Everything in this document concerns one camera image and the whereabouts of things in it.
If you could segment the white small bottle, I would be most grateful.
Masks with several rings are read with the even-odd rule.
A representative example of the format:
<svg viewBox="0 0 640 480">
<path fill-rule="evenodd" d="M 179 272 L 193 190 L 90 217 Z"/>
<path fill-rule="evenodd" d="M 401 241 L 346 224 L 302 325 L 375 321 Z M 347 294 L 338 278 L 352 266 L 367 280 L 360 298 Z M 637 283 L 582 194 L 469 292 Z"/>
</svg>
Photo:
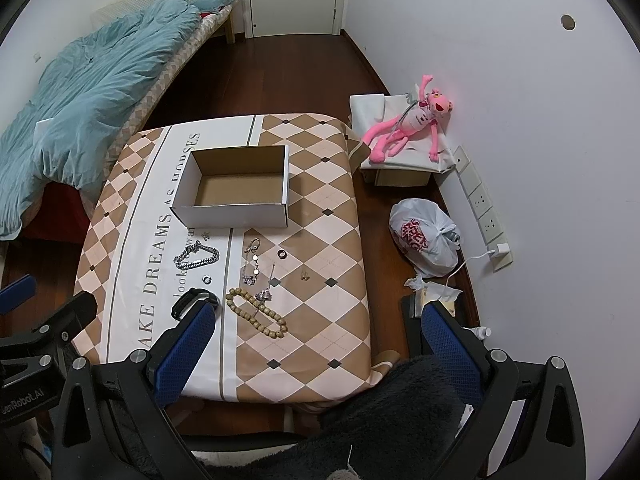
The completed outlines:
<svg viewBox="0 0 640 480">
<path fill-rule="evenodd" d="M 491 329 L 487 326 L 467 327 L 466 330 L 472 332 L 480 341 L 484 341 L 491 336 Z"/>
</svg>

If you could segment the black box on floor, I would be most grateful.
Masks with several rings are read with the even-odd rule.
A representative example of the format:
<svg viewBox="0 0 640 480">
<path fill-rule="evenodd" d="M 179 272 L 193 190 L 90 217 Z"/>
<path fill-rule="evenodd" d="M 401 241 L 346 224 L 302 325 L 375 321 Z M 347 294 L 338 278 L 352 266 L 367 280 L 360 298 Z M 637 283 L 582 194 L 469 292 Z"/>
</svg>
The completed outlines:
<svg viewBox="0 0 640 480">
<path fill-rule="evenodd" d="M 410 358 L 433 353 L 422 332 L 422 311 L 425 306 L 426 303 L 419 299 L 417 294 L 402 297 L 400 300 Z"/>
</svg>

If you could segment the crumpled white tissue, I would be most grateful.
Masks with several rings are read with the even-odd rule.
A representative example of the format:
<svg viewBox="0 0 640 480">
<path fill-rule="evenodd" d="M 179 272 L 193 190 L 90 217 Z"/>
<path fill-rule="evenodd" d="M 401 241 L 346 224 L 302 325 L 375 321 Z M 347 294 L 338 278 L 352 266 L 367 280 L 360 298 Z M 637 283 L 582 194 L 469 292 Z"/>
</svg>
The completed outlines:
<svg viewBox="0 0 640 480">
<path fill-rule="evenodd" d="M 425 281 L 421 275 L 409 278 L 405 286 L 414 292 L 416 313 L 420 314 L 426 304 L 440 301 L 451 315 L 456 314 L 456 300 L 462 294 L 460 289 L 433 281 Z"/>
</svg>

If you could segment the black fuzzy garment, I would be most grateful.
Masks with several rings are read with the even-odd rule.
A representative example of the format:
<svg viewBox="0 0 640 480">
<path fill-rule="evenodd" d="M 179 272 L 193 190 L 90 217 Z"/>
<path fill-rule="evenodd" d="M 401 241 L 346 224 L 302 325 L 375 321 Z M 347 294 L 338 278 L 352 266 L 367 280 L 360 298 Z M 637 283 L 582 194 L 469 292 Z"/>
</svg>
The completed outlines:
<svg viewBox="0 0 640 480">
<path fill-rule="evenodd" d="M 427 479 L 458 432 L 465 404 L 434 356 L 397 365 L 373 388 L 318 417 L 320 434 L 244 466 L 205 467 L 213 479 Z"/>
</svg>

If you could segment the silver charm brooch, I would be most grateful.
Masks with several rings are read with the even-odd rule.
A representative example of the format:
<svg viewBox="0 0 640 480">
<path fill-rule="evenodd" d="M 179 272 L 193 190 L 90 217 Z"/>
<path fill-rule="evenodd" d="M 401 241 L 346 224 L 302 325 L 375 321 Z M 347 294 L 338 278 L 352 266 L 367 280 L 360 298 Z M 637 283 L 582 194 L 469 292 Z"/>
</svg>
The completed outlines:
<svg viewBox="0 0 640 480">
<path fill-rule="evenodd" d="M 267 281 L 267 286 L 263 290 L 261 290 L 260 292 L 258 292 L 255 295 L 255 299 L 257 301 L 262 302 L 263 304 L 265 302 L 267 302 L 267 301 L 271 301 L 272 300 L 271 281 L 273 279 L 273 272 L 274 272 L 274 268 L 275 267 L 276 266 L 272 266 L 271 267 L 271 272 L 270 272 L 270 275 L 269 275 L 269 278 L 268 278 L 268 281 Z"/>
</svg>

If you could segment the white cardboard box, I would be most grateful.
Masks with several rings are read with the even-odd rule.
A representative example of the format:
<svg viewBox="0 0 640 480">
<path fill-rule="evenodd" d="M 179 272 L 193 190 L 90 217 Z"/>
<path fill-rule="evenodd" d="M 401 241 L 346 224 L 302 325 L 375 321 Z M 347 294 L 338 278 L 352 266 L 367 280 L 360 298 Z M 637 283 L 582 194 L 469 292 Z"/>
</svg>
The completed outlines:
<svg viewBox="0 0 640 480">
<path fill-rule="evenodd" d="M 285 145 L 196 150 L 186 160 L 170 209 L 187 228 L 284 229 L 289 175 Z"/>
</svg>

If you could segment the pink panther plush toy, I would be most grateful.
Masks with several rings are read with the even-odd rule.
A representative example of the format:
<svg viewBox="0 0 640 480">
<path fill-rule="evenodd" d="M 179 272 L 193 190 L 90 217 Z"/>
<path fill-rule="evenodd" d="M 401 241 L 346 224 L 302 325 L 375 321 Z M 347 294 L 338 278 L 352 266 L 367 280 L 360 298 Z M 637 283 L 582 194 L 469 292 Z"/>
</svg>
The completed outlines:
<svg viewBox="0 0 640 480">
<path fill-rule="evenodd" d="M 430 136 L 428 159 L 439 162 L 439 133 L 444 131 L 444 122 L 449 119 L 454 103 L 437 88 L 427 90 L 433 79 L 433 75 L 424 75 L 415 101 L 400 115 L 367 130 L 362 142 L 370 148 L 370 162 L 382 164 L 387 157 L 396 156 L 419 133 Z"/>
</svg>

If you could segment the white plastic bag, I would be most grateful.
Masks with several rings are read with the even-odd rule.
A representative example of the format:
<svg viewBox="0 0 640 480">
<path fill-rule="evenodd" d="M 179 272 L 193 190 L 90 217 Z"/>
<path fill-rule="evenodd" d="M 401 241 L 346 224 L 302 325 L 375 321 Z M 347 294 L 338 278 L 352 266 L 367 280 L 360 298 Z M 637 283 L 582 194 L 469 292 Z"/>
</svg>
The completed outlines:
<svg viewBox="0 0 640 480">
<path fill-rule="evenodd" d="M 461 233 L 431 200 L 401 200 L 390 210 L 388 228 L 399 250 L 426 278 L 442 278 L 457 266 Z"/>
</svg>

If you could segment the white wall socket strip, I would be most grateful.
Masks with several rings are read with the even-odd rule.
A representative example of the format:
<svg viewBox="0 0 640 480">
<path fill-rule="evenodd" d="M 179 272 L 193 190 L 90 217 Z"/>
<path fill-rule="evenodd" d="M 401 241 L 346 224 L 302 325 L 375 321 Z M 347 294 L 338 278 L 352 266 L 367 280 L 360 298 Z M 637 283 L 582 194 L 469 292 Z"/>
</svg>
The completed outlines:
<svg viewBox="0 0 640 480">
<path fill-rule="evenodd" d="M 472 160 L 462 145 L 456 147 L 454 152 L 454 169 L 462 186 L 462 190 L 472 213 L 480 229 L 487 250 L 494 248 L 498 243 L 508 243 L 506 231 L 498 218 L 497 211 L 489 196 L 488 189 L 484 185 L 480 174 L 477 172 Z M 498 272 L 513 262 L 512 252 L 501 259 L 491 259 L 490 265 L 494 272 Z"/>
</svg>

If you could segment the white cloth covered box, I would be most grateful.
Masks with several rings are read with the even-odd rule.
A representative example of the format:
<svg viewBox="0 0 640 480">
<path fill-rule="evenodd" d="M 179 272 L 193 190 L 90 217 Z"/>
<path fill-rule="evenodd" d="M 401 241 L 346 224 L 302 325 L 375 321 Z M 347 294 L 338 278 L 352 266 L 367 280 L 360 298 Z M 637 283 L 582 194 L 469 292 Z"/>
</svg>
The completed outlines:
<svg viewBox="0 0 640 480">
<path fill-rule="evenodd" d="M 363 144 L 359 169 L 378 185 L 424 185 L 456 166 L 445 136 L 451 103 L 441 94 L 427 110 L 411 94 L 355 94 L 352 131 Z"/>
</svg>

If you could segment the checkered tablecloth with text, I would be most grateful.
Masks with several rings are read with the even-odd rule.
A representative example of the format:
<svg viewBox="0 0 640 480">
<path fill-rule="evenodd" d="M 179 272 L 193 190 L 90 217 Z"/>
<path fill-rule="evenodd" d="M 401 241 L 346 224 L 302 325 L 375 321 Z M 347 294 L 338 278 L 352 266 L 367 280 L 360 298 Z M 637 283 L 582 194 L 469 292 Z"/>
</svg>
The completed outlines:
<svg viewBox="0 0 640 480">
<path fill-rule="evenodd" d="M 191 152 L 226 146 L 290 150 L 288 226 L 196 230 L 170 205 Z M 75 287 L 96 319 L 75 337 L 102 364 L 149 349 L 174 326 L 192 287 L 225 302 L 184 391 L 227 402 L 324 403 L 374 386 L 392 367 L 371 350 L 366 277 L 352 185 L 356 136 L 320 114 L 209 119 L 141 131 L 108 176 Z M 272 300 L 255 295 L 267 286 Z M 300 279 L 300 271 L 310 275 Z"/>
</svg>

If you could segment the blue duvet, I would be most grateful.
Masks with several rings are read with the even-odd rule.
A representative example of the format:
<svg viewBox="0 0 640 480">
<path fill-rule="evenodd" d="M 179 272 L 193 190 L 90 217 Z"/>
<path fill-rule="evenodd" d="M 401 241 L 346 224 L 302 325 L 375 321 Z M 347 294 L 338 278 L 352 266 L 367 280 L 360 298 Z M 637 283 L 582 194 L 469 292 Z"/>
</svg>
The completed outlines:
<svg viewBox="0 0 640 480">
<path fill-rule="evenodd" d="M 188 0 L 156 0 L 68 44 L 1 136 L 1 237 L 50 182 L 100 195 L 107 152 L 166 63 L 201 23 Z"/>
</svg>

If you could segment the bed with patterned mattress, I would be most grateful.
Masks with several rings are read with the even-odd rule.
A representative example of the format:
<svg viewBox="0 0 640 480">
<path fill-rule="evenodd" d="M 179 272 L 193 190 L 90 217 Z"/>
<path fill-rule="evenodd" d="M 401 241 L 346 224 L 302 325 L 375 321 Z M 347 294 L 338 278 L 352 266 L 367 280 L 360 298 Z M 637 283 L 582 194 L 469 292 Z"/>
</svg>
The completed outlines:
<svg viewBox="0 0 640 480">
<path fill-rule="evenodd" d="M 94 206 L 124 144 L 235 1 L 120 0 L 58 52 L 1 135 L 2 240 L 32 221 L 52 182 Z"/>
</svg>

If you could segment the black smart band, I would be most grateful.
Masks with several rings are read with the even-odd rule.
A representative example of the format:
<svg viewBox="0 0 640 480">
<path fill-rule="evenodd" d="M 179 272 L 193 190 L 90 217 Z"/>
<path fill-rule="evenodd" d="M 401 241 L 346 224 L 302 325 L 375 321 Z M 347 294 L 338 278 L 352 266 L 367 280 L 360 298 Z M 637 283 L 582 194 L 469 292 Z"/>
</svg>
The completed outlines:
<svg viewBox="0 0 640 480">
<path fill-rule="evenodd" d="M 174 303 L 171 308 L 171 317 L 180 321 L 182 316 L 190 309 L 198 300 L 208 302 L 214 310 L 219 308 L 219 299 L 212 292 L 204 288 L 192 287 L 187 290 L 180 298 Z"/>
</svg>

